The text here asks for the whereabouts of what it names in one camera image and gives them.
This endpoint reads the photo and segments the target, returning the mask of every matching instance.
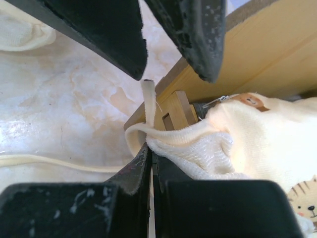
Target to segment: cream knit fabric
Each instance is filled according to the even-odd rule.
[[[0,50],[26,51],[51,44],[55,30],[0,0]]]
[[[154,129],[154,83],[142,82],[146,123],[131,126],[133,155],[146,141],[193,179],[268,179],[289,190],[317,174],[317,98],[287,102],[241,94],[211,108],[206,118],[179,131]],[[303,233],[311,221],[297,215]]]

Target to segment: white cord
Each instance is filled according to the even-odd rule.
[[[47,163],[52,165],[60,165],[75,170],[95,172],[95,173],[116,173],[123,168],[123,166],[85,166],[73,164],[62,160],[51,159],[48,157],[37,155],[1,155],[0,168],[7,166],[17,166],[32,163]]]

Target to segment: printed animal face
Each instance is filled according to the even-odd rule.
[[[255,97],[249,93],[242,93],[242,94],[239,94],[237,96],[232,97],[231,99],[238,100],[241,103],[244,103],[245,105],[254,107],[254,108],[258,109],[260,112],[268,111],[268,109],[264,107],[264,104],[260,99],[258,99],[257,97]]]
[[[317,226],[317,177],[295,185],[287,196],[294,211]]]

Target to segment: cartoon tiger print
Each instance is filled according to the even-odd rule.
[[[312,180],[300,182],[287,194],[294,211],[310,219],[317,227],[317,176]]]

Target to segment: wooden slat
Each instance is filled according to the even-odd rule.
[[[172,93],[157,108],[154,127],[158,130],[180,130],[197,122],[195,110],[184,91]]]
[[[317,88],[317,0],[251,0],[226,20],[217,83],[203,82],[181,59],[157,85],[158,103],[176,90],[192,103],[243,92],[284,98]],[[125,129],[141,121],[139,108]]]

